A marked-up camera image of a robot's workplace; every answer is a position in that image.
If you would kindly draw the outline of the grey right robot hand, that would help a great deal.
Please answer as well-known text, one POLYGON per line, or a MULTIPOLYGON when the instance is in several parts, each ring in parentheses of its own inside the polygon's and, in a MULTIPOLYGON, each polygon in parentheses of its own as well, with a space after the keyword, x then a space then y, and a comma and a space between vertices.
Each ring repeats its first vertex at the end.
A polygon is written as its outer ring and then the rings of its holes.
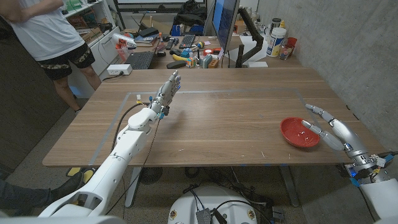
POLYGON ((330 148, 346 153, 352 163, 345 164, 343 169, 349 177, 356 180, 356 185, 373 184, 391 179, 388 173, 377 165, 379 158, 368 154, 368 150, 362 140, 346 123, 336 119, 329 112, 317 106, 306 104, 305 107, 323 118, 331 126, 333 132, 324 131, 306 120, 303 120, 302 124, 319 135, 320 139, 330 148))

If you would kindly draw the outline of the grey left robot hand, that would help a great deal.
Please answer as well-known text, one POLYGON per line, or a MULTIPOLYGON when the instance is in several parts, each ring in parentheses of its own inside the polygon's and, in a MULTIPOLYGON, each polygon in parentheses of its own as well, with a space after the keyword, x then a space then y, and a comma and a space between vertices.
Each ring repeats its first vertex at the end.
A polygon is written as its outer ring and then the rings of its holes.
POLYGON ((158 89, 157 93, 155 94, 155 98, 149 106, 149 108, 155 111, 158 116, 162 113, 164 113, 165 115, 168 114, 167 107, 169 106, 169 104, 171 104, 172 98, 180 89, 180 80, 181 76, 176 70, 169 77, 169 79, 158 89))

